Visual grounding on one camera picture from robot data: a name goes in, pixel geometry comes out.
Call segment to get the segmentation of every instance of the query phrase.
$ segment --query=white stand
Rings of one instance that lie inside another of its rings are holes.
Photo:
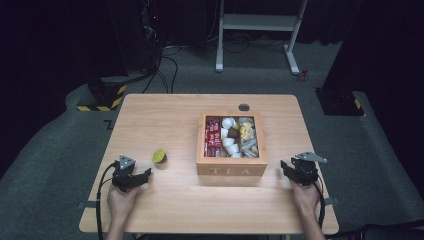
[[[308,0],[302,0],[299,13],[296,16],[276,16],[276,15],[250,15],[250,14],[224,14],[224,0],[221,0],[219,18],[218,49],[216,54],[216,71],[224,70],[223,35],[224,29],[239,30],[265,30],[292,32],[289,45],[284,45],[284,52],[290,64],[293,75],[298,75],[299,68],[293,56],[293,46],[302,23]]]

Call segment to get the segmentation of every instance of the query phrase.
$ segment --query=small black object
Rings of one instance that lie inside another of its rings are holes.
[[[239,110],[243,112],[247,112],[250,110],[250,106],[245,103],[242,103],[239,105]]]
[[[149,182],[152,169],[147,169],[143,174],[132,175],[134,166],[135,160],[123,155],[120,156],[119,162],[116,161],[112,184],[119,187],[122,192],[129,192],[132,188]]]
[[[281,160],[281,168],[292,181],[301,184],[302,186],[310,185],[318,180],[318,169],[315,162],[305,161],[298,158],[291,158],[295,168],[291,168]]]

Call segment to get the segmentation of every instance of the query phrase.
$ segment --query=yellow black striped tape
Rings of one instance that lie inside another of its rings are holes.
[[[125,89],[127,88],[127,85],[123,85],[122,87],[120,87],[118,89],[118,92],[115,96],[115,100],[112,102],[112,104],[110,106],[104,106],[104,105],[78,105],[77,108],[80,111],[83,112],[89,112],[89,111],[102,111],[102,112],[107,112],[107,111],[114,111],[116,110],[116,108],[118,107],[118,105],[121,103],[122,101],[122,97],[124,95]]]

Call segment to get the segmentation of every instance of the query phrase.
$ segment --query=green lime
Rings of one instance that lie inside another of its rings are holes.
[[[153,154],[153,162],[160,163],[163,160],[165,160],[165,151],[163,149],[159,149]]]

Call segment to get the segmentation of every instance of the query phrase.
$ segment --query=hand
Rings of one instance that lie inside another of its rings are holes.
[[[302,186],[292,180],[290,180],[290,183],[293,187],[294,202],[299,209],[306,239],[325,240],[324,234],[315,216],[315,208],[320,197],[317,189],[313,184]]]
[[[107,196],[111,222],[107,240],[121,240],[124,237],[125,222],[134,206],[135,196],[140,188],[130,192],[121,192],[118,187],[111,185]]]
[[[319,203],[319,193],[313,184],[302,186],[290,180],[293,187],[294,201],[301,213],[314,214],[315,208]]]
[[[107,202],[112,220],[125,222],[134,206],[137,193],[138,188],[126,193],[114,185],[110,186]]]

